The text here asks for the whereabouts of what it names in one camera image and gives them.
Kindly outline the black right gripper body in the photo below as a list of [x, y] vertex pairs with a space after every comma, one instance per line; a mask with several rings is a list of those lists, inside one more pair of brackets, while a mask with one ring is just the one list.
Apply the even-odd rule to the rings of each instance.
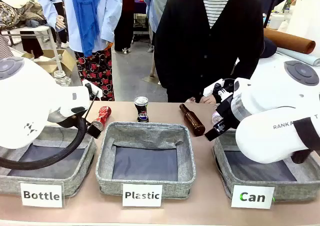
[[240, 122], [245, 118], [245, 108], [240, 96], [229, 96], [216, 108], [221, 120], [215, 124], [219, 130], [237, 129]]

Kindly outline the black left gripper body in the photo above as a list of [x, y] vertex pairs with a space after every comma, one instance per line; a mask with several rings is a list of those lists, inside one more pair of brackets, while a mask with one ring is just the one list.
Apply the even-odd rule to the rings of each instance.
[[81, 118], [86, 111], [87, 109], [84, 107], [75, 107], [72, 109], [59, 107], [57, 110], [49, 113], [47, 120], [51, 123], [56, 123], [63, 128], [77, 128], [77, 119]]

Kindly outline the person's left hand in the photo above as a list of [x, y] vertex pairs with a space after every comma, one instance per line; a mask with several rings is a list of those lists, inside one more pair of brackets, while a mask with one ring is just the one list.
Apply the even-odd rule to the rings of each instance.
[[210, 94], [209, 96], [202, 96], [199, 102], [202, 104], [214, 104], [214, 105], [217, 103], [214, 95], [212, 94]]

